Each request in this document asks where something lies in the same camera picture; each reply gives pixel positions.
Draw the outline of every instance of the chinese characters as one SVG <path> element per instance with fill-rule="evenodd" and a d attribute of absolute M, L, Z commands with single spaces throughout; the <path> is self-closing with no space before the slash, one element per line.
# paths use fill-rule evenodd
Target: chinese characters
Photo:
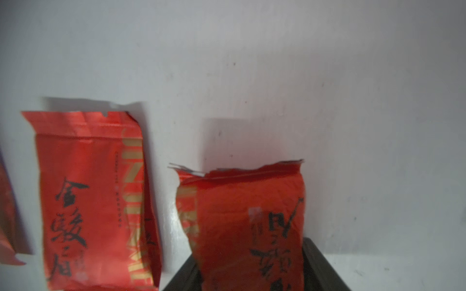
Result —
<path fill-rule="evenodd" d="M 89 186 L 72 182 L 65 178 L 62 189 L 55 195 L 56 201 L 62 199 L 62 212 L 57 213 L 56 218 L 53 219 L 50 225 L 50 230 L 53 232 L 53 236 L 50 240 L 55 244 L 61 244 L 62 253 L 60 255 L 57 253 L 54 254 L 53 268 L 50 272 L 49 280 L 57 273 L 62 276 L 72 276 L 71 264 L 70 261 L 67 260 L 67 257 L 73 242 L 76 242 L 85 249 L 88 247 L 85 238 L 81 235 L 83 220 L 79 208 L 75 207 L 72 212 L 67 209 L 67 207 L 74 205 L 76 202 L 76 195 L 73 193 L 75 188 L 87 189 Z"/>
<path fill-rule="evenodd" d="M 63 208 L 75 204 L 76 195 L 73 194 L 73 188 L 86 189 L 89 188 L 89 186 L 81 183 L 68 181 L 65 177 L 62 190 L 60 191 L 60 193 L 55 195 L 56 201 L 60 200 L 61 196 L 63 195 Z"/>
<path fill-rule="evenodd" d="M 304 203 L 304 198 L 299 198 L 295 206 L 295 209 L 291 213 L 287 222 L 285 222 L 285 217 L 283 213 L 273 213 L 268 214 L 268 224 L 270 232 L 270 248 L 266 251 L 250 249 L 251 255 L 254 257 L 260 258 L 259 261 L 259 272 L 267 280 L 270 279 L 273 269 L 277 270 L 276 273 L 288 273 L 289 268 L 292 265 L 291 260 L 291 250 L 283 248 L 280 244 L 280 240 L 286 240 L 288 238 L 289 230 L 293 219 L 296 216 L 298 207 L 301 203 Z M 270 285 L 270 291 L 288 291 L 291 290 L 291 284 L 286 284 L 286 289 L 283 289 L 282 277 L 277 280 L 274 280 Z"/>

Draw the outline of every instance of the white surface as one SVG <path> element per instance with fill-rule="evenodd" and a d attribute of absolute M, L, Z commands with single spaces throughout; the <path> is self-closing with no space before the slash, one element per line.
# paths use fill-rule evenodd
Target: white surface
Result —
<path fill-rule="evenodd" d="M 162 287 L 190 254 L 169 162 L 305 158 L 305 235 L 353 290 L 464 289 L 465 13 L 459 0 L 3 1 L 0 149 L 35 254 L 0 266 L 1 285 L 46 288 L 20 111 L 107 106 L 51 96 L 142 102 L 114 107 L 146 132 Z"/>

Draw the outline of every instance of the red packaging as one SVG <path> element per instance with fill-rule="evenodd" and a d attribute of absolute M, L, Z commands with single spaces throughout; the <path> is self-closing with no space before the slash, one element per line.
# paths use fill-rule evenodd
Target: red packaging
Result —
<path fill-rule="evenodd" d="M 158 286 L 158 230 L 137 122 L 125 112 L 23 115 L 37 133 L 49 289 Z"/>
<path fill-rule="evenodd" d="M 302 161 L 205 176 L 178 166 L 176 204 L 203 291 L 304 290 Z"/>
<path fill-rule="evenodd" d="M 25 264 L 15 257 L 16 245 L 16 208 L 7 173 L 0 164 L 0 264 Z"/>

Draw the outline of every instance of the red foil packet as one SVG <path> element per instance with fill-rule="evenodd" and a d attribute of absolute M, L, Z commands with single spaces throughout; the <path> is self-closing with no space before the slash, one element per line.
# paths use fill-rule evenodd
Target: red foil packet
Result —
<path fill-rule="evenodd" d="M 158 286 L 158 230 L 137 122 L 125 112 L 23 115 L 36 131 L 49 289 Z"/>
<path fill-rule="evenodd" d="M 203 291 L 304 290 L 302 161 L 198 176 L 177 166 L 179 219 Z"/>
<path fill-rule="evenodd" d="M 15 257 L 16 245 L 16 208 L 7 173 L 0 164 L 0 264 L 25 264 Z"/>

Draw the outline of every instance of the gold lettering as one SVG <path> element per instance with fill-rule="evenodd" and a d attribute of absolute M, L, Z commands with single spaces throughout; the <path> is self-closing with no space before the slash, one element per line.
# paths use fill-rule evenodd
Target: gold lettering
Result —
<path fill-rule="evenodd" d="M 142 147 L 143 140 L 139 138 L 124 138 L 123 144 L 127 147 Z"/>
<path fill-rule="evenodd" d="M 142 210 L 141 206 L 126 206 L 124 208 L 124 212 L 126 214 L 137 214 L 137 215 L 139 215 L 139 214 L 141 214 L 141 210 Z"/>
<path fill-rule="evenodd" d="M 136 263 L 132 263 L 132 264 L 129 264 L 128 265 L 128 271 L 130 272 L 134 272 L 134 271 L 138 271 L 138 270 L 145 270 L 147 269 L 147 267 L 149 266 L 148 263 L 142 263 L 142 262 L 136 262 Z"/>
<path fill-rule="evenodd" d="M 138 138 L 123 138 L 123 145 L 126 146 L 122 152 L 122 159 L 136 160 L 126 161 L 130 163 L 128 170 L 123 178 L 123 189 L 143 189 L 143 180 L 136 181 L 136 177 L 140 175 L 140 171 L 144 167 L 144 155 L 142 151 L 143 141 Z M 142 231 L 144 230 L 144 220 L 141 215 L 144 213 L 143 202 L 144 192 L 124 192 L 123 199 L 126 202 L 124 213 L 127 216 L 130 229 L 130 238 L 126 244 L 127 249 L 130 251 L 130 263 L 128 264 L 128 272 L 132 281 L 144 280 L 147 284 L 153 284 L 152 273 L 150 271 L 149 263 L 147 262 L 147 250 L 141 250 L 140 240 Z"/>
<path fill-rule="evenodd" d="M 127 243 L 127 246 L 130 247 L 137 247 L 137 243 L 139 242 L 139 239 L 141 238 L 141 227 L 138 225 L 136 228 L 131 229 L 130 227 L 130 239 Z"/>
<path fill-rule="evenodd" d="M 176 196 L 180 197 L 192 197 L 196 196 L 196 192 L 198 188 L 196 186 L 189 186 L 189 187 L 178 187 L 178 191 L 176 192 Z"/>
<path fill-rule="evenodd" d="M 142 192 L 125 192 L 123 193 L 123 199 L 126 202 L 135 202 L 135 203 L 142 203 L 143 201 L 143 194 Z"/>
<path fill-rule="evenodd" d="M 189 240 L 189 246 L 191 246 L 191 249 L 197 249 L 198 248 L 198 243 L 193 241 L 193 240 Z"/>
<path fill-rule="evenodd" d="M 152 279 L 152 273 L 144 271 L 143 273 L 130 273 L 131 280 L 146 280 Z"/>
<path fill-rule="evenodd" d="M 198 212 L 197 211 L 185 211 L 179 213 L 180 220 L 190 220 L 196 221 L 198 219 Z"/>
<path fill-rule="evenodd" d="M 133 163 L 132 167 L 128 170 L 128 172 L 126 173 L 126 176 L 124 177 L 124 182 L 125 183 L 136 182 L 136 181 L 134 181 L 134 179 L 136 178 L 137 174 L 139 173 L 139 171 L 141 170 L 143 165 L 144 165 L 143 162 Z"/>
<path fill-rule="evenodd" d="M 122 153 L 122 158 L 125 160 L 142 160 L 143 151 L 125 151 Z"/>
<path fill-rule="evenodd" d="M 188 227 L 183 227 L 183 230 L 186 234 L 197 236 L 199 234 L 199 225 L 195 224 Z"/>

